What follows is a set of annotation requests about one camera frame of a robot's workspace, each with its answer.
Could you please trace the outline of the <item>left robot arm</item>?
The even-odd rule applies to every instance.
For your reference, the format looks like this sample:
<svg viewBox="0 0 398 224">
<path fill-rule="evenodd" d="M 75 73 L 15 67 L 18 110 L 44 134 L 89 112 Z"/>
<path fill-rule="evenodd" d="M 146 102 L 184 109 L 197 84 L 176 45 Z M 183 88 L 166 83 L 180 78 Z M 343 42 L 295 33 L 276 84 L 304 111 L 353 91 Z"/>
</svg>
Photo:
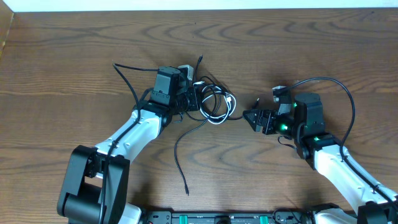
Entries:
<svg viewBox="0 0 398 224">
<path fill-rule="evenodd" d="M 200 107 L 193 67 L 159 67 L 156 74 L 124 125 L 93 147 L 73 150 L 57 204 L 70 223 L 140 222 L 142 210 L 127 202 L 132 161 L 174 116 Z"/>
</svg>

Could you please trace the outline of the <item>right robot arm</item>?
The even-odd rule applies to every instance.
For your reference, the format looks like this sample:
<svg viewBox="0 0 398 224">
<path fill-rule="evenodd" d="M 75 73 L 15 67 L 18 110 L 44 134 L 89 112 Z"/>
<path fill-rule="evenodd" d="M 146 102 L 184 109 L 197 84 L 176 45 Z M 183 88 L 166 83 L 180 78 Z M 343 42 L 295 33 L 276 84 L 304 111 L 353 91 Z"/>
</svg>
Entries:
<svg viewBox="0 0 398 224">
<path fill-rule="evenodd" d="M 315 93 L 277 98 L 279 109 L 243 111 L 255 132 L 278 134 L 309 166 L 326 177 L 348 201 L 354 215 L 332 203 L 314 207 L 301 223 L 397 223 L 397 193 L 358 164 L 334 135 L 326 132 L 323 105 Z"/>
</svg>

